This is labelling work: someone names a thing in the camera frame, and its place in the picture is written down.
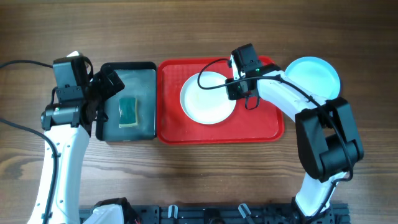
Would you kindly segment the yellow green sponge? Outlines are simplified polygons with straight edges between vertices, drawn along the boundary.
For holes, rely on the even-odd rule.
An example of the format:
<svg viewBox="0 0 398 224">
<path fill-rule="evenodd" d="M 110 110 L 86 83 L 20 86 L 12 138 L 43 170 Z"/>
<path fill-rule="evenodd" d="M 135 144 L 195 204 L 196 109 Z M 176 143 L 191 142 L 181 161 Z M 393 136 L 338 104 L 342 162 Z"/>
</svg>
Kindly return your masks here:
<svg viewBox="0 0 398 224">
<path fill-rule="evenodd" d="M 134 97 L 121 98 L 119 100 L 119 127 L 130 128 L 136 126 L 137 100 Z"/>
</svg>

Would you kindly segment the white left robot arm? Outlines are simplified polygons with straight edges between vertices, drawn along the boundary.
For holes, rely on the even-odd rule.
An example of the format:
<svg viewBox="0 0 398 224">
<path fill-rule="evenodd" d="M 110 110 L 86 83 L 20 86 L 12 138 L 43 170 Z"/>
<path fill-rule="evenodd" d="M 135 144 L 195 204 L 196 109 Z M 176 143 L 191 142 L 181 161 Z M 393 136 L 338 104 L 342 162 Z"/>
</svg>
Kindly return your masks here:
<svg viewBox="0 0 398 224">
<path fill-rule="evenodd" d="M 83 158 L 102 102 L 124 88 L 118 74 L 103 65 L 96 74 L 84 65 L 53 65 L 58 101 L 42 113 L 45 157 L 29 223 L 79 223 Z"/>
</svg>

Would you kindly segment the white plate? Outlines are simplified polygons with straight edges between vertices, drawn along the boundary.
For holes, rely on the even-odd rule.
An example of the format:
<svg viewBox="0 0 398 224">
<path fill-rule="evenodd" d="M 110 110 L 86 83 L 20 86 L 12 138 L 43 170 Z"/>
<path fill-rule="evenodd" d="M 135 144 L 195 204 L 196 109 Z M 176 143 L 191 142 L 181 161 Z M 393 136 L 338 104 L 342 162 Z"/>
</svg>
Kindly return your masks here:
<svg viewBox="0 0 398 224">
<path fill-rule="evenodd" d="M 200 124 L 216 124 L 228 118 L 235 109 L 236 100 L 229 100 L 225 87 L 204 90 L 198 86 L 194 74 L 183 84 L 180 104 L 183 112 Z"/>
</svg>

